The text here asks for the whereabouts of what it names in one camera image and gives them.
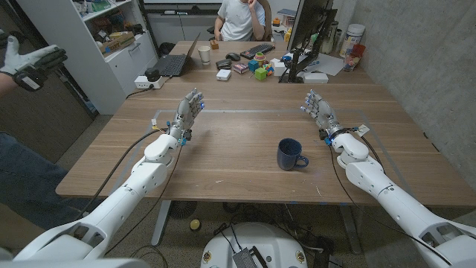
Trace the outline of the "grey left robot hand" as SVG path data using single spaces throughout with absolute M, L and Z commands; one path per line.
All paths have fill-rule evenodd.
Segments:
M 194 88 L 178 105 L 168 134 L 176 139 L 191 139 L 191 128 L 196 116 L 205 108 L 203 94 Z

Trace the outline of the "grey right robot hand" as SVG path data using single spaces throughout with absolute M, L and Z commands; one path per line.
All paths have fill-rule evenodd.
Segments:
M 300 110 L 309 114 L 318 125 L 320 140 L 328 138 L 334 139 L 337 135 L 344 133 L 345 129 L 340 125 L 334 109 L 312 89 L 306 94 L 304 105 Z

